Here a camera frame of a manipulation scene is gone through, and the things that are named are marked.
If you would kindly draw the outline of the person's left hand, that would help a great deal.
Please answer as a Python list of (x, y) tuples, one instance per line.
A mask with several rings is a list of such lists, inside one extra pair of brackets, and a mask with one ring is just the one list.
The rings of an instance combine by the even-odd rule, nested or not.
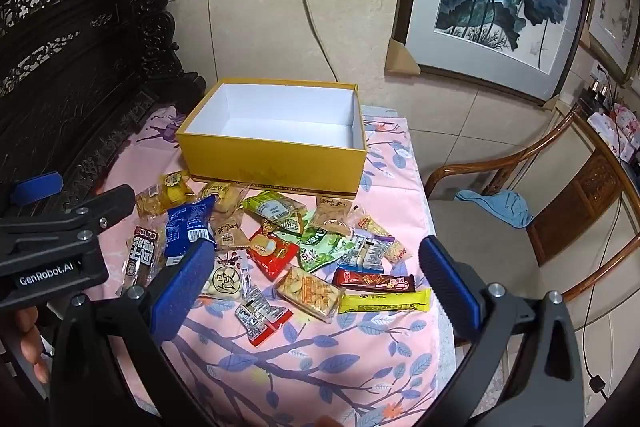
[(50, 381), (50, 372), (42, 358), (42, 342), (37, 327), (38, 310), (29, 307), (15, 313), (15, 323), (21, 335), (20, 347), (22, 355), (34, 368), (35, 377), (41, 384)]

